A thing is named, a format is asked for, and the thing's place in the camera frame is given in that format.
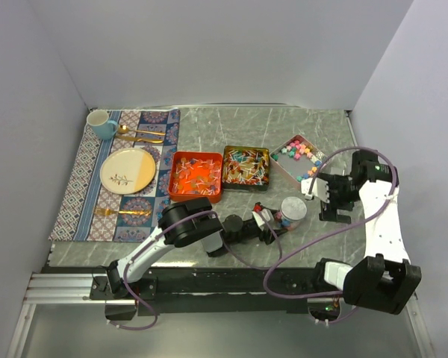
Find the clear round jar lid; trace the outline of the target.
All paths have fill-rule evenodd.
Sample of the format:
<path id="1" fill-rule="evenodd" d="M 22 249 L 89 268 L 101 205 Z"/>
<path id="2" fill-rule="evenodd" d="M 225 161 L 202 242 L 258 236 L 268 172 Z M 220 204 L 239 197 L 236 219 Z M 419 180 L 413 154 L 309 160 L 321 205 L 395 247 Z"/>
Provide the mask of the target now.
<path id="1" fill-rule="evenodd" d="M 290 196 L 281 202 L 280 212 L 288 221 L 298 222 L 306 217 L 307 206 L 302 199 Z"/>

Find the orange candy box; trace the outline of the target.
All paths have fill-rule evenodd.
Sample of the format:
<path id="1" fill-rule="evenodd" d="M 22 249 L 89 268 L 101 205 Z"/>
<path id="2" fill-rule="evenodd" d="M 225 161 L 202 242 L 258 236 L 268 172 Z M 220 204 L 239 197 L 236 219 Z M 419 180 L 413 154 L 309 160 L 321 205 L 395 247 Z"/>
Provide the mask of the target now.
<path id="1" fill-rule="evenodd" d="M 216 204 L 222 197 L 223 156 L 216 152 L 177 151 L 168 185 L 172 201 L 208 198 Z"/>

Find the clear glass jar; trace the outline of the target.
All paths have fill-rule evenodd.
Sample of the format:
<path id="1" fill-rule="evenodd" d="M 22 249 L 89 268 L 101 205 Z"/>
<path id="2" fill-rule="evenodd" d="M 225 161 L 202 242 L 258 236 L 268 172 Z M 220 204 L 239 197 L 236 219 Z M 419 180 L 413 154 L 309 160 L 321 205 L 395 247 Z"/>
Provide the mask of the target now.
<path id="1" fill-rule="evenodd" d="M 295 219 L 292 219 L 290 216 L 286 216 L 282 211 L 278 211 L 274 215 L 277 226 L 289 231 L 295 230 L 298 226 L 300 226 L 305 217 L 305 214 L 299 214 Z"/>

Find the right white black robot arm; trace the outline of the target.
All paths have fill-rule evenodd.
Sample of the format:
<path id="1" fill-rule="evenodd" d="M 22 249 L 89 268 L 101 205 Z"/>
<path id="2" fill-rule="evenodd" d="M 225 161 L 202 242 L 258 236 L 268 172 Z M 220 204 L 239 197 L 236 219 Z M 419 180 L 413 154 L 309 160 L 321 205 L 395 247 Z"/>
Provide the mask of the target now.
<path id="1" fill-rule="evenodd" d="M 312 289 L 328 297 L 337 289 L 347 304 L 398 315 L 419 285 L 422 273 L 411 264 L 402 239 L 397 170 L 376 151 L 358 149 L 347 175 L 316 173 L 305 193 L 320 200 L 320 220 L 356 226 L 344 211 L 361 202 L 365 252 L 355 266 L 330 259 L 316 265 Z"/>

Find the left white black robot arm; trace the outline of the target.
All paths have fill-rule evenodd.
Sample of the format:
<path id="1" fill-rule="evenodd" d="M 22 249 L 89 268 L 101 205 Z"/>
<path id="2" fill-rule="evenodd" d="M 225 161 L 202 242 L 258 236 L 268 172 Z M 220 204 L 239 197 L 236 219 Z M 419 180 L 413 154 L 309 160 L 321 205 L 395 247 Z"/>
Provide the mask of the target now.
<path id="1" fill-rule="evenodd" d="M 210 257 L 219 256 L 228 244 L 247 239 L 273 243 L 289 231 L 276 227 L 277 210 L 255 204 L 252 218 L 244 220 L 230 215 L 220 221 L 207 198 L 196 198 L 169 205 L 158 225 L 136 249 L 127 256 L 114 260 L 106 267 L 107 290 L 116 299 L 129 297 L 134 283 L 141 280 L 148 269 L 162 256 L 175 248 L 184 248 L 201 241 Z"/>

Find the pink tin of star candies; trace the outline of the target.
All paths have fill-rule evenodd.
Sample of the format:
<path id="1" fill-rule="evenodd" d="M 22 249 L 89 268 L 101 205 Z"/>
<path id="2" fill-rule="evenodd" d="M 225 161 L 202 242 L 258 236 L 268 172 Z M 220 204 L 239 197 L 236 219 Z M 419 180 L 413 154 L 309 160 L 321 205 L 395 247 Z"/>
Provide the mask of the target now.
<path id="1" fill-rule="evenodd" d="M 300 190 L 301 181 L 311 178 L 326 155 L 302 135 L 294 135 L 270 152 L 273 169 L 292 187 Z"/>

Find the dark tin of lollipops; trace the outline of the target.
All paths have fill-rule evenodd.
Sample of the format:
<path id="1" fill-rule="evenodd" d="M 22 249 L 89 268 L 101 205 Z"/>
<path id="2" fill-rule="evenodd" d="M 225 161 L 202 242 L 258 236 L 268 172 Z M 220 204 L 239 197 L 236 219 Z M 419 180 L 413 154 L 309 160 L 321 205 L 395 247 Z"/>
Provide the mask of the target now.
<path id="1" fill-rule="evenodd" d="M 267 148 L 227 145 L 223 152 L 223 189 L 266 192 L 270 185 Z"/>

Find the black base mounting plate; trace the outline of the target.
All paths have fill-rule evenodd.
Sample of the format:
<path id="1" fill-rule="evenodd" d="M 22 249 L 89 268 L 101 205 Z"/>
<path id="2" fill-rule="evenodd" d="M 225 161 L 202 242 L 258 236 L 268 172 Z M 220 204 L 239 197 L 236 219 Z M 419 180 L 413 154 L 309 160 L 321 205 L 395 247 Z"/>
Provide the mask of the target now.
<path id="1" fill-rule="evenodd" d="M 293 295 L 280 299 L 263 287 L 264 271 L 251 268 L 154 267 L 125 286 L 110 271 L 93 276 L 90 300 L 116 302 L 106 307 L 109 319 L 129 320 L 135 315 L 161 313 L 274 312 L 307 314 L 323 323 L 344 317 L 343 300 L 336 289 L 317 280 L 312 268 L 279 268 L 268 286 Z"/>

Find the cream ceramic plate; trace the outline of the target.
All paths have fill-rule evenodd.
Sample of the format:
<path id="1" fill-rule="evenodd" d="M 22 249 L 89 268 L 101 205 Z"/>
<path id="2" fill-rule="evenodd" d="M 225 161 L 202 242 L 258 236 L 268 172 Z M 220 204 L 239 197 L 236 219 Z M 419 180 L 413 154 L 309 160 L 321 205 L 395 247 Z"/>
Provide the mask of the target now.
<path id="1" fill-rule="evenodd" d="M 110 154 L 101 165 L 102 186 L 117 195 L 139 192 L 154 179 L 156 162 L 152 155 L 139 148 L 124 148 Z"/>

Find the patterned placemat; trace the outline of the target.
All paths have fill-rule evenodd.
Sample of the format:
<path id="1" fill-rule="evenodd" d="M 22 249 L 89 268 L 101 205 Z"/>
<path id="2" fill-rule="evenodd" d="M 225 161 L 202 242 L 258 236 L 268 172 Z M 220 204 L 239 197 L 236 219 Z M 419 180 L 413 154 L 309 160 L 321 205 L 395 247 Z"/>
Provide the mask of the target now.
<path id="1" fill-rule="evenodd" d="M 125 136 L 163 139 L 164 143 L 100 140 L 85 126 L 49 240 L 58 242 L 141 242 L 155 228 L 164 209 L 170 205 L 168 192 L 172 159 L 177 152 L 181 113 L 168 110 L 107 110 L 110 118 L 132 130 L 160 131 L 165 136 L 127 133 Z M 156 162 L 153 181 L 134 194 L 117 195 L 106 190 L 99 172 L 105 159 L 124 148 L 149 152 Z M 149 216 L 100 216 L 97 207 L 112 210 L 149 210 Z"/>

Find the gold fork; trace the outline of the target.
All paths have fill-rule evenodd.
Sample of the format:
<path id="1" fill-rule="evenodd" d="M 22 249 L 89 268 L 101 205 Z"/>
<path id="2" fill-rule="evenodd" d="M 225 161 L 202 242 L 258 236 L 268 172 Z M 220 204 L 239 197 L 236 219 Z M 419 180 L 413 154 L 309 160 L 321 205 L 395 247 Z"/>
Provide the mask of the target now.
<path id="1" fill-rule="evenodd" d="M 149 210 L 112 210 L 109 208 L 97 207 L 93 211 L 96 215 L 111 216 L 111 215 L 131 215 L 131 216 L 149 216 L 152 212 Z"/>

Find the gold knife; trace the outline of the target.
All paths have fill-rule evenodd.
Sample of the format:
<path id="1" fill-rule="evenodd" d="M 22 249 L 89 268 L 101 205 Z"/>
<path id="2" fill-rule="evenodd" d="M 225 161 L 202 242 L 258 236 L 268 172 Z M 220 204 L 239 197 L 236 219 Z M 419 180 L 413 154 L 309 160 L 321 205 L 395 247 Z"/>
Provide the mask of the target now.
<path id="1" fill-rule="evenodd" d="M 149 139 L 149 138 L 135 137 L 135 136 L 116 135 L 116 136 L 114 136 L 114 138 L 125 140 L 128 142 L 147 142 L 147 143 L 151 143 L 151 144 L 164 143 L 163 139 Z"/>

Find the gold spoon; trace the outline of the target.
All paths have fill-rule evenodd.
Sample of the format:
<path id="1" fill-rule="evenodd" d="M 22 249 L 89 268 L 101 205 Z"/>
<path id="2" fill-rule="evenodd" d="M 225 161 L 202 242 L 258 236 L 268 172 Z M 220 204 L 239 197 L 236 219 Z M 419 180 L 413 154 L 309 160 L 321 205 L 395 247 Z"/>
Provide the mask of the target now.
<path id="1" fill-rule="evenodd" d="M 139 130 L 139 129 L 132 130 L 132 129 L 130 129 L 130 127 L 128 127 L 126 125 L 120 125 L 117 128 L 117 132 L 119 134 L 127 134 L 130 132 L 133 132 L 133 133 L 139 133 L 139 134 L 151 134 L 151 135 L 156 135 L 156 136 L 165 136 L 166 135 L 165 132 L 160 132 L 160 131 L 146 131 L 146 130 Z"/>

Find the blue white mug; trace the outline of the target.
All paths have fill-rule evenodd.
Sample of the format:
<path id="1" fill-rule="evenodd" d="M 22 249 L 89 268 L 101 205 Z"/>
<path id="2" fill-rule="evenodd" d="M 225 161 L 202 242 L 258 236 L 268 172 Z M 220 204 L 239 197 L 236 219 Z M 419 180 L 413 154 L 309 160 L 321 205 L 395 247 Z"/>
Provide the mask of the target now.
<path id="1" fill-rule="evenodd" d="M 118 123 L 110 118 L 106 110 L 94 110 L 87 115 L 87 124 L 100 140 L 112 139 L 119 127 Z"/>

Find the aluminium rail frame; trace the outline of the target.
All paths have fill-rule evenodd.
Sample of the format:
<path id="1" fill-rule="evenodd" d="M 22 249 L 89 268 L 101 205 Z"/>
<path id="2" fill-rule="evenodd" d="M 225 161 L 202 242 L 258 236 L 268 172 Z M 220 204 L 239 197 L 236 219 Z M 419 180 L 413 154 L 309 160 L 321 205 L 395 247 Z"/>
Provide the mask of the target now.
<path id="1" fill-rule="evenodd" d="M 10 357 L 433 357 L 420 308 L 369 310 L 326 326 L 278 312 L 176 313 L 141 331 L 105 321 L 90 300 L 89 274 L 33 274 L 10 343 Z"/>

